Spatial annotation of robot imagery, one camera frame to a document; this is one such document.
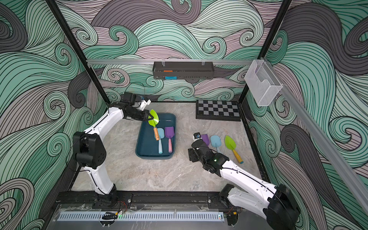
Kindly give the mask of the green shovel brown handle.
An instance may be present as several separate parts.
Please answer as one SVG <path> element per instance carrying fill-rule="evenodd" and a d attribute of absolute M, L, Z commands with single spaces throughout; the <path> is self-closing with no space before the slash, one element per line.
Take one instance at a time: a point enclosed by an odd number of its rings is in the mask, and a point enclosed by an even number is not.
<path fill-rule="evenodd" d="M 155 110 L 151 109 L 150 113 L 153 115 L 154 119 L 152 119 L 151 121 L 149 121 L 149 125 L 151 125 L 153 127 L 153 131 L 154 131 L 154 136 L 156 140 L 159 140 L 159 134 L 158 134 L 158 129 L 157 129 L 157 124 L 159 123 L 159 117 L 156 113 Z"/>

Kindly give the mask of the light blue shovel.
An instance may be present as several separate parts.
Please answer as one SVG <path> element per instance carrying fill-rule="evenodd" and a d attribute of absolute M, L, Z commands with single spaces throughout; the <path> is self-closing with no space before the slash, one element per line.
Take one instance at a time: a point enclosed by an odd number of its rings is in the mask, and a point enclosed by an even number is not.
<path fill-rule="evenodd" d="M 159 148 L 158 148 L 159 151 L 158 151 L 158 153 L 163 154 L 162 139 L 165 137 L 164 129 L 163 128 L 158 128 L 158 134 L 159 134 Z"/>
<path fill-rule="evenodd" d="M 212 136 L 210 137 L 210 142 L 211 142 L 211 145 L 212 145 L 214 148 L 216 148 L 216 151 L 217 151 L 217 152 L 219 152 L 219 153 L 221 153 L 221 151 L 220 151 L 220 147 L 221 147 L 222 143 L 221 143 L 221 139 L 220 139 L 220 137 L 219 137 L 219 136 L 217 136 L 217 135 L 212 135 Z"/>

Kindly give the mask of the purple shovel pink handle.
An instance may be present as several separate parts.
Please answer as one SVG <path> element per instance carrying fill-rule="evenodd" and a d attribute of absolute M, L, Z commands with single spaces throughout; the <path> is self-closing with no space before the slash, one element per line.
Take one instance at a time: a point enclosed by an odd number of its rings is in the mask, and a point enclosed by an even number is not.
<path fill-rule="evenodd" d="M 173 144 L 172 144 L 172 138 L 174 137 L 174 127 L 172 126 L 167 126 L 165 127 L 165 136 L 166 138 L 168 138 L 168 151 L 169 153 L 173 152 Z"/>
<path fill-rule="evenodd" d="M 210 139 L 209 139 L 209 137 L 208 137 L 208 135 L 207 135 L 207 134 L 202 134 L 202 135 L 201 135 L 201 138 L 202 138 L 202 140 L 205 142 L 205 144 L 206 144 L 207 146 L 209 146 L 209 145 L 210 145 Z"/>

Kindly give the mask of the dark teal storage box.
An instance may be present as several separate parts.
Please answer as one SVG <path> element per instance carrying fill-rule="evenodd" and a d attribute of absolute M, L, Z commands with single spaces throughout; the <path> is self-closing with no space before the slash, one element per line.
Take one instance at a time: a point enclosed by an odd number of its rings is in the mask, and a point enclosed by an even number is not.
<path fill-rule="evenodd" d="M 176 128 L 176 116 L 170 113 L 158 113 L 159 123 L 156 126 L 157 129 L 166 127 Z M 155 139 L 153 127 L 144 121 L 141 123 L 140 132 L 138 134 L 135 153 L 138 157 L 146 160 L 167 160 L 173 157 L 175 153 L 175 134 L 171 138 L 172 140 L 172 152 L 169 152 L 169 139 L 164 134 L 161 139 L 163 153 L 159 153 L 159 141 Z"/>

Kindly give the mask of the green shovel yellow handle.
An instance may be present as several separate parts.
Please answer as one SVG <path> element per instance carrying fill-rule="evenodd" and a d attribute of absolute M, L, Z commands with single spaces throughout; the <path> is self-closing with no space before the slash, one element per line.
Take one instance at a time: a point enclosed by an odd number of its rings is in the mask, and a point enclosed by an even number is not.
<path fill-rule="evenodd" d="M 225 139 L 224 139 L 224 142 L 225 142 L 225 146 L 233 152 L 233 154 L 234 154 L 235 158 L 237 159 L 238 163 L 243 164 L 242 158 L 240 157 L 240 155 L 236 151 L 235 141 L 230 136 L 226 135 Z"/>

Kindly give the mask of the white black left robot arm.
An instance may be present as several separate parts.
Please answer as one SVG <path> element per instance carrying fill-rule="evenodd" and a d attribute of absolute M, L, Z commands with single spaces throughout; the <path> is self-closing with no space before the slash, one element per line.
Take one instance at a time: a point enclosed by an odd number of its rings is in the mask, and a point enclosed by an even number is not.
<path fill-rule="evenodd" d="M 137 103 L 137 95 L 125 93 L 123 99 L 110 103 L 105 114 L 91 127 L 73 135 L 74 159 L 83 171 L 88 173 L 95 192 L 100 195 L 110 195 L 114 188 L 104 163 L 107 156 L 104 147 L 106 135 L 119 121 L 127 118 L 137 121 L 153 120 L 153 116 L 146 109 L 151 100 L 146 96 L 140 98 L 141 101 Z"/>

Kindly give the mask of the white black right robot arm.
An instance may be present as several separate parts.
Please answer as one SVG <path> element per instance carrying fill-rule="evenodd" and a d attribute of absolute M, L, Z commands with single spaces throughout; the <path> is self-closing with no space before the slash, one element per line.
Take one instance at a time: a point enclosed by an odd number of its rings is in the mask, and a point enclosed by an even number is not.
<path fill-rule="evenodd" d="M 274 230 L 294 230 L 301 213 L 296 198 L 284 184 L 268 183 L 240 168 L 227 156 L 195 139 L 188 151 L 190 161 L 231 182 L 224 198 L 229 204 L 263 217 Z"/>

